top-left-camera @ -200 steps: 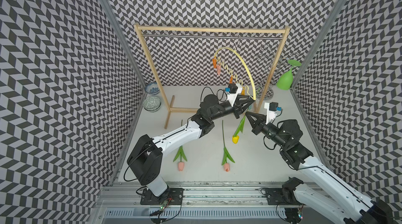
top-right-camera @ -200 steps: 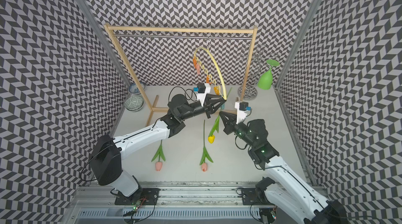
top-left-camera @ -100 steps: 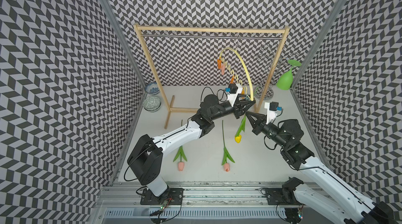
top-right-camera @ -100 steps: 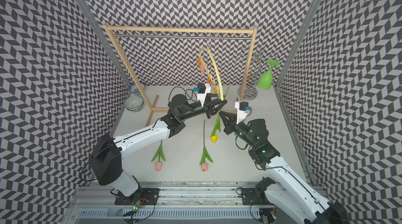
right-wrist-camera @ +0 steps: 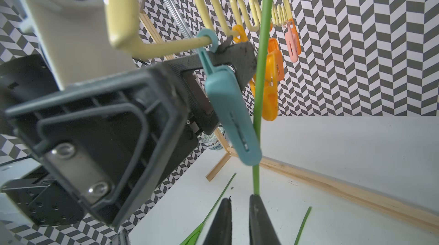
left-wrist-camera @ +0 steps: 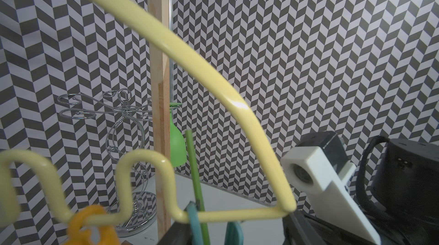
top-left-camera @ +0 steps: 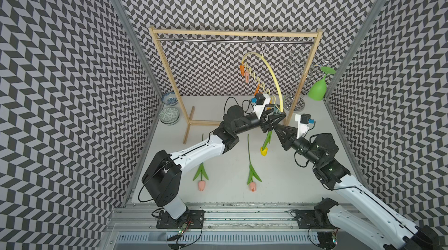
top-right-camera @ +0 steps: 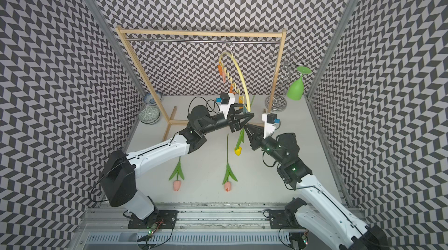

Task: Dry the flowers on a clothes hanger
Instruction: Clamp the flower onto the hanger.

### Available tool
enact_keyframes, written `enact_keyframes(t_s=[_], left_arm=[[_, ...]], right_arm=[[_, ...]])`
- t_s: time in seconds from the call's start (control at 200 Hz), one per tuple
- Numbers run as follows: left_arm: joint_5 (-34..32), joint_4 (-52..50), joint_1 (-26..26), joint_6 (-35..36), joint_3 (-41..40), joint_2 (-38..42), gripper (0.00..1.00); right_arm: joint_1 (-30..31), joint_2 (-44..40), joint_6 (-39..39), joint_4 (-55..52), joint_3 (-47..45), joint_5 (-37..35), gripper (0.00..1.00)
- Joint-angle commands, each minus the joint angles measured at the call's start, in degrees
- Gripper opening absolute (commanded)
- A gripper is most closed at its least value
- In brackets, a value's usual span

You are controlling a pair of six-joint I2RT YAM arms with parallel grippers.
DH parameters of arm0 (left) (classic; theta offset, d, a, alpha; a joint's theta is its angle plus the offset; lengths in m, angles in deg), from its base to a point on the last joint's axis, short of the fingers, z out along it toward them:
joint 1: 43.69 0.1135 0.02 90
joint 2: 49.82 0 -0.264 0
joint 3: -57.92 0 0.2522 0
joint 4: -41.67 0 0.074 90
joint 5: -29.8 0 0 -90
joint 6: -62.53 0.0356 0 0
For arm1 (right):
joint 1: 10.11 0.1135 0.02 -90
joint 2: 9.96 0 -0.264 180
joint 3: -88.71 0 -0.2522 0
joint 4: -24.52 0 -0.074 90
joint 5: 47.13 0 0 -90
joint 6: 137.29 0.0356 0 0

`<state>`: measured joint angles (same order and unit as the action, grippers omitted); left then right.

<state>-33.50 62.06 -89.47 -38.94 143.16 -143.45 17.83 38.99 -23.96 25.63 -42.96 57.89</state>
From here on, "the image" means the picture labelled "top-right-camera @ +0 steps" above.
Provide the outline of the yellow clip hanger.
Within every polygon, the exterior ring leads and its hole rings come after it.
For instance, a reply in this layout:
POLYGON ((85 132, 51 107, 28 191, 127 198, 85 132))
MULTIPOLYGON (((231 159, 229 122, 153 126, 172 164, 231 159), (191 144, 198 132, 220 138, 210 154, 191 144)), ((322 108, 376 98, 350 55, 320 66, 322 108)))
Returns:
POLYGON ((237 95, 243 96, 245 98, 243 107, 245 106, 247 108, 247 110, 251 112, 252 111, 252 106, 249 104, 250 103, 250 98, 249 98, 249 92, 248 92, 246 80, 245 80, 245 77, 243 75, 242 69, 241 69, 241 67, 239 65, 239 62, 235 58, 235 56, 236 56, 235 45, 233 43, 231 43, 230 45, 231 45, 230 51, 223 52, 222 54, 220 54, 219 59, 218 59, 218 64, 220 64, 222 66, 223 71, 226 74, 226 80, 229 81, 230 84, 233 85, 235 93, 237 95), (234 78, 230 75, 230 73, 228 72, 228 68, 224 65, 223 58, 225 56, 229 57, 230 60, 232 61, 232 63, 234 64, 234 67, 235 67, 236 71, 238 72, 238 76, 239 76, 239 79, 240 79, 241 86, 243 88, 244 94, 242 94, 242 90, 236 85, 234 78))

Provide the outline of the yellow tulip flower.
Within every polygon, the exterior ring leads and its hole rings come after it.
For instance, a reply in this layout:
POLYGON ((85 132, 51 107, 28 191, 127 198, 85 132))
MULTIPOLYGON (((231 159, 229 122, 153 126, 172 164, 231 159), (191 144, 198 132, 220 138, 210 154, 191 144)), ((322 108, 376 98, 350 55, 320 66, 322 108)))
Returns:
MULTIPOLYGON (((251 101, 250 101, 250 103, 249 103, 251 106, 252 106, 252 104, 253 104, 254 99, 255 99, 255 95, 253 96, 253 98, 251 99, 251 101)), ((243 113, 249 113, 249 112, 250 112, 250 111, 248 111, 247 108, 244 106, 244 107, 243 107, 243 113)), ((240 131, 238 141, 237 141, 236 146, 235 146, 235 148, 234 148, 234 153, 235 153, 236 155, 238 155, 238 156, 241 155, 241 153, 242 153, 242 147, 241 147, 241 144, 244 143, 244 142, 245 142, 245 130, 242 129, 242 130, 240 131)))

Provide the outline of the pink tulip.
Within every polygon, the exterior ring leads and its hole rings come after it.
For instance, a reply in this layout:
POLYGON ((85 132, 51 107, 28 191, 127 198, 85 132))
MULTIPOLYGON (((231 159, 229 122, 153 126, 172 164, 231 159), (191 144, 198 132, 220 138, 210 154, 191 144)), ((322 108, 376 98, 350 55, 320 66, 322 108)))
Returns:
POLYGON ((182 170, 182 158, 179 157, 177 164, 169 177, 169 181, 173 181, 173 190, 175 192, 180 190, 183 180, 185 180, 185 177, 182 170))
POLYGON ((222 181, 222 184, 224 186, 224 190, 226 192, 230 192, 232 189, 232 180, 234 182, 238 182, 238 179, 236 175, 233 173, 232 168, 229 163, 229 135, 226 137, 226 171, 225 176, 222 181))

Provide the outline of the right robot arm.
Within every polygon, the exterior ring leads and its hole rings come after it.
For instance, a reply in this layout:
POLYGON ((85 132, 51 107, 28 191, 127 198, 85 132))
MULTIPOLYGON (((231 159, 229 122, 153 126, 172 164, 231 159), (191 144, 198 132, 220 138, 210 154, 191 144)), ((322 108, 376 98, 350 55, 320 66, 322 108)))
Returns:
POLYGON ((261 149, 279 165, 283 183, 299 196, 285 207, 287 216, 311 231, 332 250, 388 250, 385 232, 369 226, 341 204, 320 183, 312 170, 300 159, 295 133, 278 137, 264 135, 264 128, 244 127, 252 150, 261 149))

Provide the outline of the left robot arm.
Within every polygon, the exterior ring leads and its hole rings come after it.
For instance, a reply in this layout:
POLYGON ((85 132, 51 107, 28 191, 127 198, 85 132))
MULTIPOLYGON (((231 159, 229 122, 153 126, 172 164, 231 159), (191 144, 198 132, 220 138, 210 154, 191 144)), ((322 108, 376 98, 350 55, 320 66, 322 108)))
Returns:
POLYGON ((223 109, 212 116, 206 106, 195 106, 187 116, 187 126, 170 140, 128 154, 122 150, 112 153, 99 179, 109 205, 125 208, 140 220, 155 213, 151 198, 137 189, 137 179, 164 162, 198 150, 207 141, 206 134, 226 127, 231 132, 240 131, 254 117, 244 113, 240 104, 223 109))

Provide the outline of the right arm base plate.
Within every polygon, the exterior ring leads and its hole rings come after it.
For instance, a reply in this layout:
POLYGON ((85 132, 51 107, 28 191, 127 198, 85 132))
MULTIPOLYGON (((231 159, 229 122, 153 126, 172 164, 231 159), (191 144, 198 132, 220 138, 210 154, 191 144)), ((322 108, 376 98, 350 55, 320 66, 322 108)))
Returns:
POLYGON ((295 218, 285 210, 272 210, 268 209, 264 212, 264 215, 268 219, 270 228, 273 230, 297 230, 305 231, 306 229, 299 225, 295 218))

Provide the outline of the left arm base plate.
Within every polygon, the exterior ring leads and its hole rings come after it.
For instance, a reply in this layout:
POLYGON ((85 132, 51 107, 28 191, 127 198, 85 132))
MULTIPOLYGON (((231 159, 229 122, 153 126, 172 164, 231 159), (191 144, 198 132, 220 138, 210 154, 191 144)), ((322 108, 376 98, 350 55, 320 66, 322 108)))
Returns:
POLYGON ((177 222, 178 210, 154 211, 145 219, 139 219, 133 213, 128 223, 128 229, 150 230, 153 225, 159 225, 159 229, 174 229, 177 222))

